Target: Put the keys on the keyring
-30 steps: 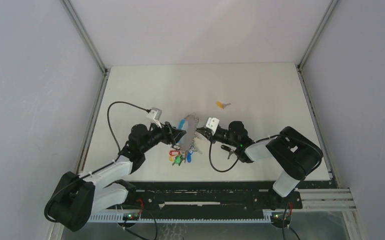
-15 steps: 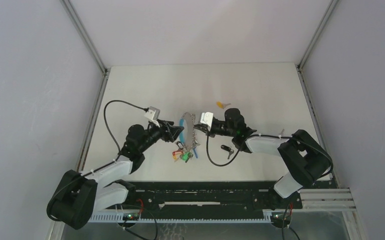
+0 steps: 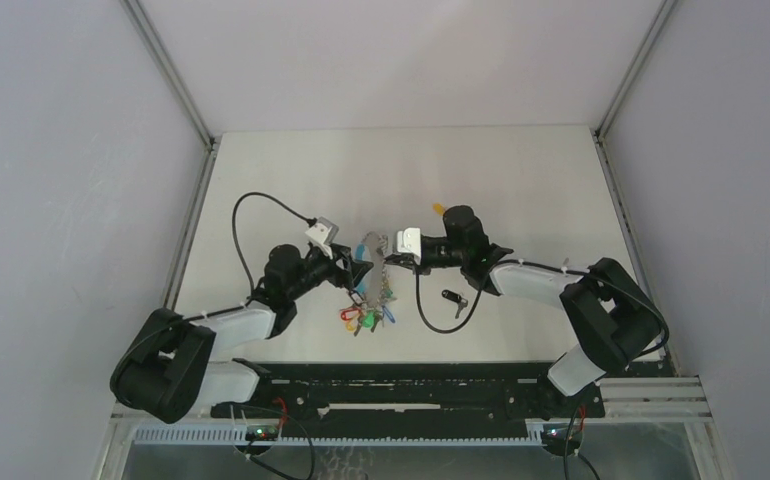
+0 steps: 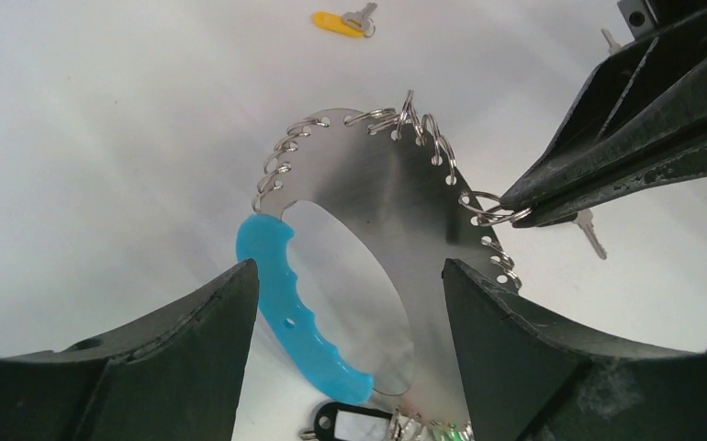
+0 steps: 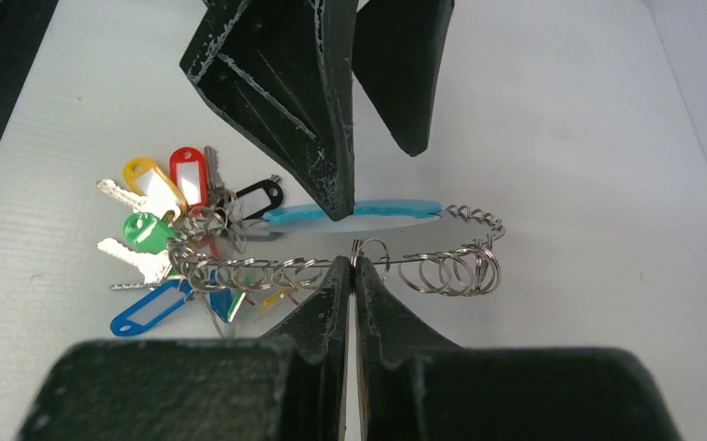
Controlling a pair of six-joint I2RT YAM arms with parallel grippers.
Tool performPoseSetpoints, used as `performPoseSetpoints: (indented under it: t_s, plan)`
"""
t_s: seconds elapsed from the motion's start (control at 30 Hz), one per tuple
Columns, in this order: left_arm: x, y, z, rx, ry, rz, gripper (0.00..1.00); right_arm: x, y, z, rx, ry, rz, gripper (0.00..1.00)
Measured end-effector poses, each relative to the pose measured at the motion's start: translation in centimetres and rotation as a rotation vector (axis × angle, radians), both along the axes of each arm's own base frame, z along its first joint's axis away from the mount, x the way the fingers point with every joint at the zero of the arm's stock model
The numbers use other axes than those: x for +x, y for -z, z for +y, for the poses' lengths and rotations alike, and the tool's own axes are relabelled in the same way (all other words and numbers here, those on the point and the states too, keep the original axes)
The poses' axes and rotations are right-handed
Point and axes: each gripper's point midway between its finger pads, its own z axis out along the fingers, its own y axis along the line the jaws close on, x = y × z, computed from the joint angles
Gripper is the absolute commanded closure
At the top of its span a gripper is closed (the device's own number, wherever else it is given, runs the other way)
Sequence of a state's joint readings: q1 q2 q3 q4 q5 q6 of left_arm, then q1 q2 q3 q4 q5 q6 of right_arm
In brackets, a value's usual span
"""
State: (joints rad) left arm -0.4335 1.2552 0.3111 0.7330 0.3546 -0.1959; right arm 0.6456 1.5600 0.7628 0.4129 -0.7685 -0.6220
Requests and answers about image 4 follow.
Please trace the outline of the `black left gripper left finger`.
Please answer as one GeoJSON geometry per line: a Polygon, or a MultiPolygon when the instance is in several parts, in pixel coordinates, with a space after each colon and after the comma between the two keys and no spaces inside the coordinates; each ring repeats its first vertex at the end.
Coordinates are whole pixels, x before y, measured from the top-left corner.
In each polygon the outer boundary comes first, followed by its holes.
{"type": "Polygon", "coordinates": [[[229,440],[259,281],[247,260],[60,352],[0,358],[0,440],[229,440]]]}

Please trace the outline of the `green tagged key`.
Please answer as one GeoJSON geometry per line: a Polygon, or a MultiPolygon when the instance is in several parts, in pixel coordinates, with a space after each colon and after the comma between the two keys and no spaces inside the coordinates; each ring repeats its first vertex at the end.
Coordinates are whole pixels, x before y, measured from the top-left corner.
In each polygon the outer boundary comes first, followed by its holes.
{"type": "Polygon", "coordinates": [[[473,429],[470,423],[463,425],[432,423],[430,432],[437,441],[474,441],[473,429]]]}

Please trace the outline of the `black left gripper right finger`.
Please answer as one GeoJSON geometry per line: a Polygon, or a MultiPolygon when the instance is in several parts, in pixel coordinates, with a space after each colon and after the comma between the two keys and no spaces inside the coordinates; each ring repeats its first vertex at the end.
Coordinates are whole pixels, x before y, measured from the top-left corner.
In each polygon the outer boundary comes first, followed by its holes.
{"type": "Polygon", "coordinates": [[[444,293],[477,440],[707,440],[707,351],[574,322],[446,261],[444,293]]]}

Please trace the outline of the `black tagged key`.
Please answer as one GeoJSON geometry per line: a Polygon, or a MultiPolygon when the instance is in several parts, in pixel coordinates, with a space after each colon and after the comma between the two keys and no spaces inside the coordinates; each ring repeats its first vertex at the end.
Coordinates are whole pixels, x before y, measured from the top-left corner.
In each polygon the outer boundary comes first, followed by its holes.
{"type": "Polygon", "coordinates": [[[311,419],[311,427],[299,432],[300,440],[386,440],[393,414],[337,401],[323,403],[311,419]]]}

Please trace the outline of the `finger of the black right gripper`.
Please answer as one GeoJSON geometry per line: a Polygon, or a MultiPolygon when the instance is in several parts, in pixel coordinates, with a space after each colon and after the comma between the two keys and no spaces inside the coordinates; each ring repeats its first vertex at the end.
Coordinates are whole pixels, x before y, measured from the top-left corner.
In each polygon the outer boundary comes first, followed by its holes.
{"type": "Polygon", "coordinates": [[[542,156],[505,192],[501,206],[532,208],[531,228],[650,187],[707,176],[707,129],[657,137],[646,125],[621,129],[575,159],[542,156]]]}
{"type": "Polygon", "coordinates": [[[707,129],[707,1],[649,1],[657,28],[589,75],[542,158],[575,159],[647,126],[657,137],[707,129]]]}

